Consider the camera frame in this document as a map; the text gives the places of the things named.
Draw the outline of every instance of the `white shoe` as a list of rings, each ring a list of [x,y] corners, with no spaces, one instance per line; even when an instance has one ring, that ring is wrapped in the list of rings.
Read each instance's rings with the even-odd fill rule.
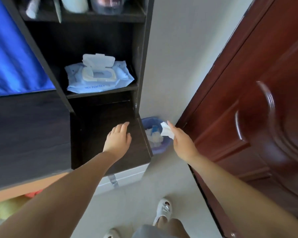
[[[170,220],[172,214],[172,204],[170,200],[166,198],[162,198],[159,201],[158,208],[157,208],[157,216],[154,219],[153,225],[155,226],[157,221],[161,216],[164,216],[167,218],[167,220]]]
[[[120,238],[120,235],[116,229],[110,229],[104,238]]]

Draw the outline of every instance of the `white wall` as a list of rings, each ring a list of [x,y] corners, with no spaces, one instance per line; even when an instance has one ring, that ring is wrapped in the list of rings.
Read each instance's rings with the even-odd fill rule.
[[[141,118],[176,123],[252,0],[155,0]]]

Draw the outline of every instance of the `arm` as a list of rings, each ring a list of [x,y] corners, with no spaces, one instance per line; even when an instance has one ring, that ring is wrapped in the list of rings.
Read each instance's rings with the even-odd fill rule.
[[[296,237],[298,220],[261,192],[199,154],[190,137],[168,122],[177,155],[202,177],[227,216],[246,237]]]
[[[103,152],[27,202],[0,226],[0,238],[70,237],[106,171],[131,143],[128,122],[108,134]]]

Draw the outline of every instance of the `white flip-top lid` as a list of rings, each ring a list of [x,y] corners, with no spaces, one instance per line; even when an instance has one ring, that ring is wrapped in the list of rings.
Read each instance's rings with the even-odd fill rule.
[[[115,58],[112,56],[105,56],[105,54],[84,54],[83,64],[92,69],[97,68],[111,68],[114,65]]]

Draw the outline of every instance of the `person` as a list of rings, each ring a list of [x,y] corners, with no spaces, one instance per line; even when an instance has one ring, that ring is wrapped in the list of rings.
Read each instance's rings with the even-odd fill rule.
[[[127,152],[131,143],[128,124],[119,124],[112,129],[103,152],[44,189],[0,225],[0,238],[70,237],[99,181],[111,165]],[[245,238],[298,238],[298,220],[293,215],[200,155],[185,132],[170,122],[168,125],[174,133],[177,155],[200,174]],[[140,227],[133,238],[188,238],[182,223],[171,219],[171,214],[171,202],[162,199],[158,204],[154,226]],[[119,234],[112,229],[105,238],[119,238]]]

